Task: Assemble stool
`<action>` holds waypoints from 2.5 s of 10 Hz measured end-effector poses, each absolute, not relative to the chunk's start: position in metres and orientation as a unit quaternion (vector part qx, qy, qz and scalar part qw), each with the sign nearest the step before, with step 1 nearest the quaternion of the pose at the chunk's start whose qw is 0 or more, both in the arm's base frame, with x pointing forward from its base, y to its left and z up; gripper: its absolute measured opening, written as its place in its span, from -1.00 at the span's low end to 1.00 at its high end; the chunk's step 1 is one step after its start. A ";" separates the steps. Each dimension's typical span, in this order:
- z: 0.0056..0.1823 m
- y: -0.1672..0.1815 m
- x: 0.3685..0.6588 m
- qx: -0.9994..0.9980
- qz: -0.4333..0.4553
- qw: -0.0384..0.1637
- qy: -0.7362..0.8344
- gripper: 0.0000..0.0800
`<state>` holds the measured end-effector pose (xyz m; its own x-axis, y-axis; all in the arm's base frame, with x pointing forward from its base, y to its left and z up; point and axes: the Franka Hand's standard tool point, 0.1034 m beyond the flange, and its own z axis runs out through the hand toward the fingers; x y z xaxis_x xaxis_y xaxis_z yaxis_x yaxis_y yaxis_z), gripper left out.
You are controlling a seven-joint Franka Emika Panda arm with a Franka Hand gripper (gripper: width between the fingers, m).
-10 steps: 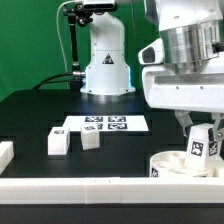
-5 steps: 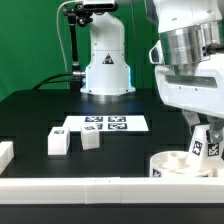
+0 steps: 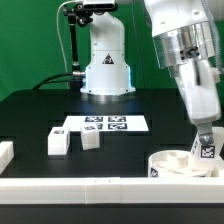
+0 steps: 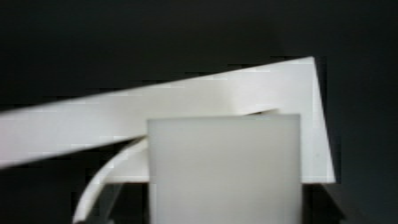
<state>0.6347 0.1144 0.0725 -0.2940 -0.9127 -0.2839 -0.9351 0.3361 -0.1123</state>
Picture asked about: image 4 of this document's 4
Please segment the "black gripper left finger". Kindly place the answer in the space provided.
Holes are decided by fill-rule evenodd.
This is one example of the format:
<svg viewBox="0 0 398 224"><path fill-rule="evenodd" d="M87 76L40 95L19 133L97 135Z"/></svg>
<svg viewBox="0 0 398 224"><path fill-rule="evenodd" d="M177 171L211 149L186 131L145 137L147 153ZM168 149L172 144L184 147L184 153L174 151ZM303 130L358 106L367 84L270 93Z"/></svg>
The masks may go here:
<svg viewBox="0 0 398 224"><path fill-rule="evenodd" d="M104 224L149 224L147 184L108 184L104 189Z"/></svg>

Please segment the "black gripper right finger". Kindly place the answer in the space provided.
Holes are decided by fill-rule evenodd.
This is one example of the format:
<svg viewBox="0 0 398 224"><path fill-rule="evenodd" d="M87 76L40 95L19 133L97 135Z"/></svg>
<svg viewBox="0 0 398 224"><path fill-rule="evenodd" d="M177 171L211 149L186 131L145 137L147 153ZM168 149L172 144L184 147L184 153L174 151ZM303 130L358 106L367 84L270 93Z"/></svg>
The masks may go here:
<svg viewBox="0 0 398 224"><path fill-rule="evenodd" d="M302 193L302 224L348 224L355 220L355 212L341 186L305 184Z"/></svg>

